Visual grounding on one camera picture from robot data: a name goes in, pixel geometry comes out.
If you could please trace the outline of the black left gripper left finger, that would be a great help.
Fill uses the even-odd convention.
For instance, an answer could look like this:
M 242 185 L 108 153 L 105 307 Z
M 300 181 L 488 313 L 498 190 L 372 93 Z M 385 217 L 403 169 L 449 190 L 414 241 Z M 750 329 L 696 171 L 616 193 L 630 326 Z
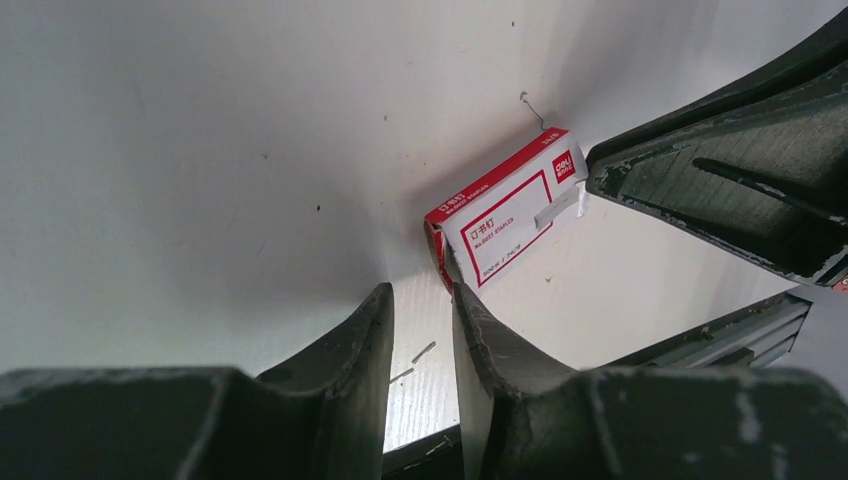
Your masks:
M 39 368 L 1 377 L 5 479 L 377 479 L 394 295 L 250 376 L 232 367 Z

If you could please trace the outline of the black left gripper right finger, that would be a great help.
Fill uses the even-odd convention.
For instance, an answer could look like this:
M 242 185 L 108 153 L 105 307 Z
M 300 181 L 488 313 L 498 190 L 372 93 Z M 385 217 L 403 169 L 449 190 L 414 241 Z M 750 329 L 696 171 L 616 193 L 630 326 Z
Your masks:
M 847 406 L 797 369 L 578 371 L 452 288 L 469 479 L 843 479 Z

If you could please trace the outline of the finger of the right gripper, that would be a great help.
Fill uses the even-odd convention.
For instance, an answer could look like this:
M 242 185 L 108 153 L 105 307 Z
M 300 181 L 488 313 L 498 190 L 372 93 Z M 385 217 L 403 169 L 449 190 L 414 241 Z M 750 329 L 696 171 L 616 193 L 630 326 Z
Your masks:
M 847 283 L 847 16 L 594 146 L 587 190 L 787 280 Z

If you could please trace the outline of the red white staple box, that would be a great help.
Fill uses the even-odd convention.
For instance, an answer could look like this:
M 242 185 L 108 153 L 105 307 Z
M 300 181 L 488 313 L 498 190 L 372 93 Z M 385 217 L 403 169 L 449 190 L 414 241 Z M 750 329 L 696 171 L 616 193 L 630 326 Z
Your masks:
M 588 167 L 574 134 L 551 127 L 424 216 L 437 274 L 479 293 L 548 233 L 587 210 Z

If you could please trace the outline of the staple bottom edge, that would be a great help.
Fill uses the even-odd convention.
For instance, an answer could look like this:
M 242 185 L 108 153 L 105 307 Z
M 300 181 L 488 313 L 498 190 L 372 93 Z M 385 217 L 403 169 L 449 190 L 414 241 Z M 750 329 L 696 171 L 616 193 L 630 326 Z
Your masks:
M 393 376 L 393 377 L 389 380 L 389 385 L 391 385 L 391 384 L 393 384 L 393 383 L 397 382 L 398 380 L 400 380 L 400 379 L 402 379 L 402 378 L 404 378 L 404 377 L 406 377 L 406 376 L 408 376 L 408 375 L 412 374 L 412 373 L 414 372 L 414 370 L 415 370 L 414 368 L 408 368 L 408 369 L 406 369 L 406 370 L 402 371 L 401 373 L 399 373 L 399 374 L 397 374 L 397 375 Z

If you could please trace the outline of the loose staple strip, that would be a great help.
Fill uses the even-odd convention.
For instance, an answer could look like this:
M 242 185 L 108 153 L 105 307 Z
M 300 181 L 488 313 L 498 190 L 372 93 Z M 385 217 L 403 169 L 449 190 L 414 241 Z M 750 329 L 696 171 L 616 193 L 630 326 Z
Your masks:
M 413 365 L 417 364 L 422 359 L 422 357 L 424 355 L 426 355 L 427 353 L 429 353 L 431 350 L 433 350 L 436 347 L 436 345 L 437 345 L 436 341 L 429 342 L 419 353 L 417 353 L 413 357 L 413 359 L 411 360 L 411 363 Z

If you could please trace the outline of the loose bent staple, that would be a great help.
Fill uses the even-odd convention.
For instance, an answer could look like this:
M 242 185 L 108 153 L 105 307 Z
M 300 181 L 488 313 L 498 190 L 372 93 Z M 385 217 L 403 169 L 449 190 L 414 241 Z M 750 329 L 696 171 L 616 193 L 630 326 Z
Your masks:
M 531 104 L 531 102 L 530 102 L 530 101 L 529 101 L 529 99 L 528 99 L 528 93 L 527 93 L 526 91 L 522 91 L 522 92 L 520 93 L 520 95 L 519 95 L 519 100 L 520 100 L 520 102 L 521 102 L 522 104 L 524 104 L 524 105 L 527 107 L 527 109 L 528 109 L 528 110 L 529 110 L 529 111 L 533 114 L 533 116 L 536 118 L 536 120 L 538 121 L 538 124 L 539 124 L 539 129 L 540 129 L 541 131 L 545 131 L 545 130 L 546 130 L 546 126 L 545 126 L 545 119 L 544 119 L 544 117 L 543 117 L 542 115 L 540 115 L 540 114 L 537 112 L 537 110 L 536 110 L 536 109 L 534 108 L 534 106 Z

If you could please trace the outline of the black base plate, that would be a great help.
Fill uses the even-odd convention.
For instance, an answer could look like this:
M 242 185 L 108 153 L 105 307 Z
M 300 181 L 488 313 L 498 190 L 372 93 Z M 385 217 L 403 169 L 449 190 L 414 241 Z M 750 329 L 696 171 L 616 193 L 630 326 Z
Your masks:
M 813 303 L 781 293 L 611 361 L 611 366 L 767 367 L 788 354 Z M 384 479 L 462 479 L 460 426 L 383 455 Z

